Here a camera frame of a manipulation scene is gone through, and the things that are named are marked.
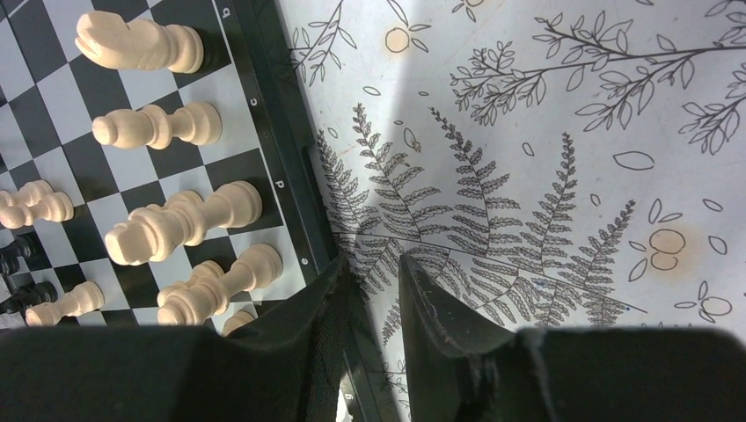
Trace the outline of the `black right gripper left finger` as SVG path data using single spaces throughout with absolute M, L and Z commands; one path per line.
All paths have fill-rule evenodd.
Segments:
M 1 337 L 4 421 L 332 421 L 350 268 L 228 336 L 201 326 L 15 329 Z

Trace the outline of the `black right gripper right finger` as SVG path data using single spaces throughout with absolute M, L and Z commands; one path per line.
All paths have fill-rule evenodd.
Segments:
M 504 329 L 408 254 L 399 304 L 415 421 L 742 421 L 745 348 L 701 328 Z

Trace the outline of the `cream chess piece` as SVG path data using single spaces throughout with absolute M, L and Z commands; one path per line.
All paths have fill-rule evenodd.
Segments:
M 223 124 L 217 110 L 207 102 L 192 102 L 166 113 L 158 105 L 140 110 L 119 109 L 92 121 L 96 141 L 118 149 L 143 146 L 166 149 L 174 138 L 197 146 L 218 142 Z
M 92 11 L 77 21 L 75 44 L 106 69 L 168 69 L 193 74 L 203 64 L 200 35 L 186 25 L 160 25 L 137 18 L 126 22 L 113 12 Z

